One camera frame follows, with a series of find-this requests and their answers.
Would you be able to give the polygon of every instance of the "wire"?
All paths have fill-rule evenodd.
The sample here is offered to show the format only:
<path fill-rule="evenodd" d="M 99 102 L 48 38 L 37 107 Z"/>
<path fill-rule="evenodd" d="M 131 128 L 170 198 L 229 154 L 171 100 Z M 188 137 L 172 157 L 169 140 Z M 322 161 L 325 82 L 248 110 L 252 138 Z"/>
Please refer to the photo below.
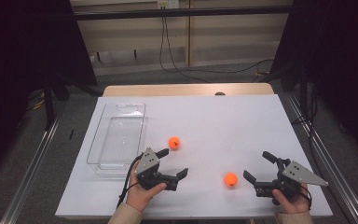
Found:
<path fill-rule="evenodd" d="M 25 111 L 29 111 L 29 110 L 36 110 L 39 109 L 42 104 L 45 103 L 45 95 L 42 93 L 42 95 L 39 97 L 39 100 L 36 104 L 34 104 L 33 106 L 26 108 Z"/>
<path fill-rule="evenodd" d="M 123 203 L 124 201 L 124 198 L 126 197 L 126 194 L 127 194 L 127 191 L 132 188 L 133 186 L 135 186 L 136 184 L 138 183 L 135 183 L 135 184 L 132 184 L 129 188 L 127 188 L 127 185 L 129 183 L 129 179 L 130 179 L 130 175 L 131 175 L 131 170 L 132 170 L 132 167 L 133 165 L 142 158 L 142 156 L 144 155 L 144 153 L 142 153 L 141 155 L 137 156 L 133 162 L 131 163 L 131 166 L 129 168 L 129 171 L 127 172 L 127 176 L 126 176 L 126 181 L 124 182 L 124 188 L 123 188 L 123 191 L 121 192 L 121 195 L 118 196 L 118 203 L 117 203 L 117 207 L 118 208 L 120 206 L 121 203 Z"/>
<path fill-rule="evenodd" d="M 261 75 L 258 71 L 258 65 L 260 65 L 260 63 L 256 64 L 255 78 L 251 81 L 251 83 L 254 83 L 257 80 L 257 78 Z"/>
<path fill-rule="evenodd" d="M 289 69 L 293 69 L 296 67 L 297 61 L 299 60 L 297 57 L 298 52 L 295 52 L 291 55 L 289 62 L 284 64 L 282 67 L 278 68 L 276 71 L 273 71 L 269 74 L 269 76 L 264 77 L 263 79 L 259 80 L 258 82 L 267 82 L 279 78 L 286 74 Z"/>
<path fill-rule="evenodd" d="M 307 114 L 303 114 L 300 117 L 298 117 L 296 120 L 294 120 L 292 122 L 292 124 L 296 124 L 296 123 L 303 123 L 303 122 L 307 122 L 309 124 L 310 129 L 308 130 L 308 144 L 309 144 L 309 148 L 310 148 L 310 155 L 312 156 L 312 159 L 315 163 L 315 166 L 317 168 L 317 173 L 318 175 L 322 178 L 325 179 L 321 168 L 319 166 L 318 161 L 316 160 L 316 156 L 315 156 L 315 152 L 313 151 L 313 146 L 312 146 L 312 136 L 314 133 L 314 126 L 313 126 L 313 120 L 317 114 L 318 111 L 318 100 L 317 100 L 317 89 L 316 89 L 316 85 L 312 86 L 312 91 L 310 94 L 310 105 L 307 109 Z M 330 195 L 333 197 L 334 201 L 336 202 L 339 210 L 341 211 L 342 215 L 345 217 L 345 219 L 347 220 L 348 223 L 350 222 L 350 219 L 348 218 L 347 214 L 344 212 L 344 209 L 342 208 L 341 204 L 338 202 L 338 199 L 336 197 L 336 195 L 333 193 L 333 191 L 331 190 L 330 186 L 326 187 L 328 189 L 328 191 L 330 192 Z"/>
<path fill-rule="evenodd" d="M 306 189 L 306 188 L 304 188 L 303 186 L 300 186 L 302 189 L 304 189 L 307 193 L 308 193 L 308 195 L 309 195 L 309 197 L 307 196 L 307 195 L 305 195 L 305 194 L 303 194 L 303 193 L 301 193 L 300 192 L 300 195 L 302 196 L 302 197 L 304 197 L 305 199 L 307 199 L 307 201 L 308 201 L 308 203 L 309 203 L 309 209 L 310 209 L 310 207 L 312 206 L 312 195 L 310 194 L 310 191 L 308 190 L 308 189 Z"/>
<path fill-rule="evenodd" d="M 161 68 L 166 71 L 166 72 L 171 72 L 171 73 L 176 73 L 176 72 L 173 72 L 173 71 L 169 71 L 167 69 L 164 68 L 164 66 L 162 65 L 162 61 L 161 61 L 161 52 L 162 52 L 162 46 L 164 44 L 164 33 L 166 34 L 167 36 L 167 42 L 168 42 L 168 49 L 170 51 L 170 55 L 171 55 L 171 60 L 172 60 L 172 64 L 173 64 L 173 67 L 175 68 L 175 70 L 180 74 L 182 75 L 183 77 L 189 77 L 189 78 L 193 78 L 193 79 L 196 79 L 198 81 L 202 81 L 202 82 L 206 82 L 206 83 L 211 83 L 210 81 L 207 81 L 207 80 L 204 80 L 202 78 L 198 78 L 198 77 L 191 77 L 191 76 L 188 76 L 188 75 L 185 75 L 183 74 L 181 71 L 179 71 L 179 69 L 176 67 L 176 64 L 173 60 L 173 56 L 172 56 L 172 52 L 171 52 L 171 43 L 170 43 L 170 39 L 168 38 L 168 26 L 167 26 L 167 18 L 163 17 L 162 18 L 162 37 L 161 37 L 161 48 L 159 49 L 159 64 L 161 65 Z"/>
<path fill-rule="evenodd" d="M 39 92 L 36 93 L 35 95 L 29 97 L 29 98 L 28 98 L 28 101 L 33 100 L 36 96 L 40 95 L 41 93 L 43 94 L 43 91 L 39 91 Z"/>
<path fill-rule="evenodd" d="M 257 68 L 257 73 L 258 73 L 258 65 L 260 65 L 261 63 L 265 63 L 265 62 L 273 62 L 273 61 L 274 61 L 273 59 L 266 59 L 266 60 L 262 60 L 262 61 L 260 61 L 260 62 L 258 62 L 258 63 L 255 63 L 255 64 L 253 64 L 253 65 L 251 65 L 251 66 L 249 66 L 249 67 L 246 67 L 246 68 L 243 68 L 243 69 L 240 69 L 240 70 L 237 70 L 237 71 L 228 71 L 228 72 L 208 70 L 208 69 L 181 69 L 181 70 L 179 70 L 179 69 L 177 68 L 176 64 L 174 63 L 173 56 L 172 56 L 171 43 L 170 43 L 170 38 L 169 38 L 169 35 L 168 35 L 167 19 L 166 19 L 165 17 L 162 18 L 162 22 L 163 22 L 163 25 L 162 25 L 161 47 L 160 47 L 160 49 L 159 49 L 159 64 L 160 64 L 161 68 L 162 68 L 164 71 L 166 71 L 166 72 L 179 73 L 179 74 L 181 74 L 181 75 L 184 76 L 184 77 L 190 77 L 190 76 L 184 75 L 182 72 L 209 72 L 209 73 L 217 73 L 217 74 L 235 74 L 235 73 L 244 72 L 244 71 L 247 71 L 247 70 L 250 70 L 250 69 L 256 67 L 256 68 Z M 172 64 L 173 64 L 173 67 L 175 68 L 175 71 L 167 70 L 167 69 L 164 68 L 164 66 L 162 65 L 161 56 L 162 56 L 162 47 L 163 47 L 163 45 L 164 45 L 164 34 L 166 35 L 166 38 L 167 38 L 168 49 L 169 49 L 169 52 L 170 52 Z M 207 81 L 207 80 L 204 80 L 204 79 L 201 79 L 201 78 L 197 78 L 197 77 L 190 77 L 190 78 L 195 78 L 196 80 L 200 80 L 200 81 L 204 81 L 204 82 L 210 83 L 210 81 Z"/>

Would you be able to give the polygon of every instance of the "clear plastic container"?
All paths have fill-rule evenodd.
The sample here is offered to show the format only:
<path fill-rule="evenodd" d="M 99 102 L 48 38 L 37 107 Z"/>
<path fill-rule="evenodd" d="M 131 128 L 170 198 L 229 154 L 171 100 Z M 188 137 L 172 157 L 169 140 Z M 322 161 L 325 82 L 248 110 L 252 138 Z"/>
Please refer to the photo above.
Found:
<path fill-rule="evenodd" d="M 124 179 L 139 154 L 145 104 L 106 104 L 87 163 L 100 176 Z"/>

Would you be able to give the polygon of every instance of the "metal frame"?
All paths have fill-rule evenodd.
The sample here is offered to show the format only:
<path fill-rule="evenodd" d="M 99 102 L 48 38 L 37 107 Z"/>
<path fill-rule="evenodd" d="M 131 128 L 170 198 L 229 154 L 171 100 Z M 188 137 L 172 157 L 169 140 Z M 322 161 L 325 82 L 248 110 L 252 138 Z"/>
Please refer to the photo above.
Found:
<path fill-rule="evenodd" d="M 45 131 L 42 141 L 40 142 L 39 147 L 37 148 L 37 151 L 34 154 L 34 158 L 32 159 L 31 164 L 28 167 L 28 170 L 24 178 L 22 179 L 19 188 L 16 191 L 16 194 L 14 195 L 9 206 L 7 207 L 7 210 L 4 216 L 2 217 L 0 224 L 16 223 L 17 218 L 21 213 L 21 209 L 25 204 L 25 200 L 28 196 L 28 193 L 31 190 L 31 186 L 34 183 L 34 179 L 36 178 L 36 174 L 39 170 L 39 167 L 42 164 L 46 152 L 48 151 L 48 146 L 50 145 L 50 142 L 53 139 L 57 127 L 60 123 L 65 106 L 66 106 L 66 102 L 62 102 L 61 105 L 57 106 L 58 107 L 57 117 L 52 122 L 50 128 Z"/>
<path fill-rule="evenodd" d="M 289 93 L 287 95 L 287 98 L 293 110 L 296 112 L 296 115 L 298 117 L 301 117 L 303 113 L 301 111 L 297 98 L 292 93 Z M 308 136 L 310 136 L 311 123 L 309 121 L 304 121 L 302 122 L 302 125 L 304 131 L 307 133 Z M 342 199 L 344 200 L 345 204 L 348 206 L 349 210 L 351 211 L 351 214 L 355 219 L 356 223 L 358 223 L 357 196 L 351 189 L 345 177 L 339 171 L 338 167 L 336 166 L 336 163 L 334 162 L 333 158 L 330 156 L 330 153 L 328 152 L 326 146 L 324 145 L 321 138 L 319 137 L 319 135 L 316 133 L 314 129 L 312 130 L 311 141 L 313 147 L 315 148 L 315 151 L 317 152 L 318 156 L 322 160 L 322 163 L 326 167 L 328 174 L 330 174 L 335 186 L 337 187 Z"/>
<path fill-rule="evenodd" d="M 315 6 L 292 7 L 212 7 L 212 8 L 177 8 L 177 9 L 148 9 L 134 11 L 104 11 L 104 12 L 75 12 L 74 14 L 31 15 L 36 19 L 95 21 L 113 19 L 160 18 L 160 17 L 190 17 L 190 16 L 223 16 L 223 15 L 255 15 L 300 13 L 311 10 Z"/>

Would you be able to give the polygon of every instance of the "ping pong ball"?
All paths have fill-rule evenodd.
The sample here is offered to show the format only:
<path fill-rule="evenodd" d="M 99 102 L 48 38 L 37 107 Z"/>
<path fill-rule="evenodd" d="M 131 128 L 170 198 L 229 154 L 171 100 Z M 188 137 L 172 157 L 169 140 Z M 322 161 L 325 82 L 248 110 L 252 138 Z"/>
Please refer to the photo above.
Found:
<path fill-rule="evenodd" d="M 229 172 L 225 175 L 225 184 L 229 187 L 234 187 L 238 182 L 238 178 L 237 176 L 232 173 L 232 172 Z"/>
<path fill-rule="evenodd" d="M 172 149 L 177 149 L 179 147 L 179 145 L 180 145 L 179 138 L 176 137 L 176 136 L 171 137 L 170 140 L 168 140 L 168 145 Z"/>

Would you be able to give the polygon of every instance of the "human hand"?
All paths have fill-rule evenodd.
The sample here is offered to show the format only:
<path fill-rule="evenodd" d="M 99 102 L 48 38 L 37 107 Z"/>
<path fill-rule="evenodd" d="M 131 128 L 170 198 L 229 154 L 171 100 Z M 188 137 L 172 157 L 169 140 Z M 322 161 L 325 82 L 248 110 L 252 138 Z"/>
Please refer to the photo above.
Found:
<path fill-rule="evenodd" d="M 301 188 L 301 193 L 303 193 L 304 195 L 308 195 L 307 185 L 301 184 L 301 186 L 303 187 Z M 281 204 L 283 212 L 285 214 L 298 214 L 308 212 L 310 210 L 310 202 L 301 195 L 297 195 L 289 201 L 278 189 L 273 190 L 272 194 L 274 195 L 275 199 Z"/>
<path fill-rule="evenodd" d="M 135 175 L 135 168 L 138 166 L 139 161 L 137 161 L 131 170 L 130 175 L 130 186 L 135 184 L 134 186 L 130 187 L 129 191 L 127 192 L 127 201 L 126 204 L 135 208 L 136 210 L 143 212 L 147 205 L 149 204 L 150 200 L 157 195 L 158 193 L 162 192 L 167 185 L 164 183 L 158 184 L 152 189 L 144 189 L 138 183 L 138 178 Z"/>

